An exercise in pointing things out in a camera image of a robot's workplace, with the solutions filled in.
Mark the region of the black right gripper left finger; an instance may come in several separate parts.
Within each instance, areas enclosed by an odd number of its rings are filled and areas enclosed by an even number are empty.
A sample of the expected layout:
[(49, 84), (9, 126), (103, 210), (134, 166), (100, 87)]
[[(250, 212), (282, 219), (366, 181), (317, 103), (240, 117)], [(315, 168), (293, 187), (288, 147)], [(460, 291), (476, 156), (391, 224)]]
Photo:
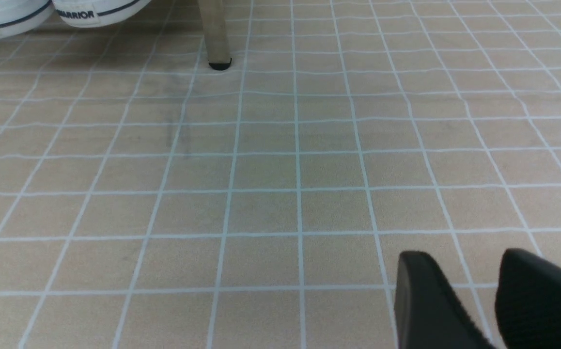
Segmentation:
[(428, 253), (399, 255), (394, 314), (401, 349), (493, 349)]

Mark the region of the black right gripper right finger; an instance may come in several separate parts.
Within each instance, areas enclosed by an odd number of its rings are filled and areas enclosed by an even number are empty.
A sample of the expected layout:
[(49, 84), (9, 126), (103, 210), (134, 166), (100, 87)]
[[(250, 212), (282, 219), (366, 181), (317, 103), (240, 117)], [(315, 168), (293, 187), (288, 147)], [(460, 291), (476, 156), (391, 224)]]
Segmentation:
[(561, 268), (522, 248), (507, 249), (495, 315), (508, 349), (561, 349)]

